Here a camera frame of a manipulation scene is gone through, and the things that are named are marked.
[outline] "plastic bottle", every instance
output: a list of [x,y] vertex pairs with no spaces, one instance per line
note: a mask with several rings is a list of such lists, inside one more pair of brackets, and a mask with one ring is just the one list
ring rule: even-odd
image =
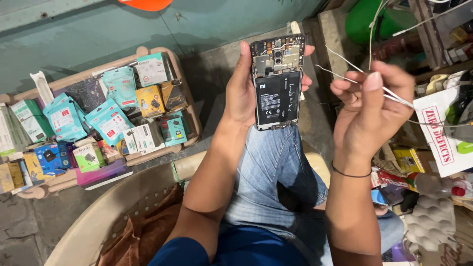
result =
[[418,174],[414,181],[415,188],[421,195],[430,198],[441,199],[450,196],[464,196],[465,190],[454,186],[453,181],[448,177],[433,177],[428,174]]

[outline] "red bottle cap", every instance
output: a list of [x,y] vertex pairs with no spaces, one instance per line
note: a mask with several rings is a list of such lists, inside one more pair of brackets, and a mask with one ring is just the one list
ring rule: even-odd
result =
[[452,194],[455,196],[463,197],[465,195],[465,190],[461,187],[454,186],[452,188]]

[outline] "blue jeans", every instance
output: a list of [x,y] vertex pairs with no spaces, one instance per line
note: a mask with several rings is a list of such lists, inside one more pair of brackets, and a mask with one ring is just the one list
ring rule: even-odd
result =
[[[226,226],[256,226],[293,243],[310,265],[333,265],[324,211],[294,213],[278,199],[280,182],[302,203],[317,206],[328,189],[302,151],[297,127],[259,132],[251,127],[238,166],[235,188],[222,221]],[[401,219],[389,211],[378,217],[381,249],[386,252],[404,235]]]

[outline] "smartphone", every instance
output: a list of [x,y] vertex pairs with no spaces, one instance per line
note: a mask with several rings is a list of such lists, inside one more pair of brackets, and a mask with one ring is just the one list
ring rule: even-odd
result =
[[297,125],[305,40],[295,34],[250,45],[257,130]]

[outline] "hand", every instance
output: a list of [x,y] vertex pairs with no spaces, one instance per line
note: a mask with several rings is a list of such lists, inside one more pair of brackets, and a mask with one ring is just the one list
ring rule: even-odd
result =
[[[253,79],[251,77],[251,51],[250,45],[242,41],[240,43],[241,54],[236,64],[235,72],[227,84],[226,106],[224,117],[228,117],[234,123],[244,126],[252,126],[256,122],[254,110],[256,109],[256,96],[254,95]],[[315,47],[306,45],[305,56],[312,54]],[[304,74],[302,77],[302,91],[309,89],[312,80]]]
[[414,78],[401,68],[381,61],[374,61],[371,69],[374,72],[368,76],[362,72],[346,73],[346,78],[359,82],[358,84],[347,80],[334,80],[330,85],[332,92],[345,104],[338,115],[333,132],[333,164],[338,170],[343,169],[343,164],[349,160],[369,163],[381,145],[389,140],[414,112],[412,108],[384,97],[382,89],[384,79],[387,88],[412,102]]

